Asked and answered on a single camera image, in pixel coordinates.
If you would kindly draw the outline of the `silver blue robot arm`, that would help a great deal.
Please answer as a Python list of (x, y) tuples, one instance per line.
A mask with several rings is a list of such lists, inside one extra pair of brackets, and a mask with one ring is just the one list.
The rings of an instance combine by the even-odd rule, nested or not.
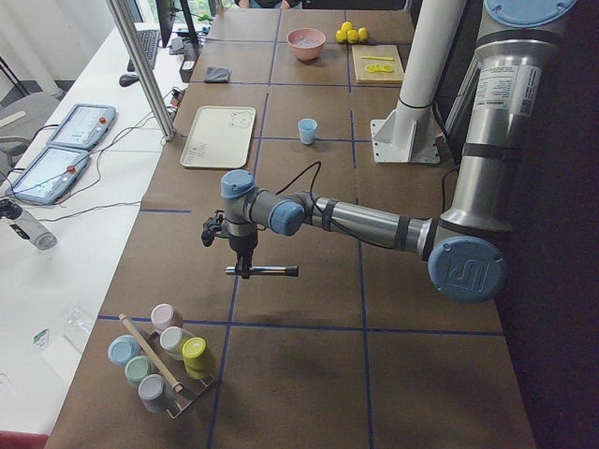
[(545, 63), (562, 43), (570, 1), (486, 1), (475, 43), (479, 77), (450, 208), (417, 219), (373, 210), (312, 191), (274, 194), (252, 173), (236, 169), (221, 180), (225, 205), (206, 222), (202, 241), (227, 239), (237, 261), (229, 275), (295, 276), (295, 267), (252, 263), (258, 230), (292, 236), (303, 225), (365, 243), (416, 254), (445, 297), (479, 303), (504, 287), (500, 242), (511, 231), (510, 195), (527, 124)]

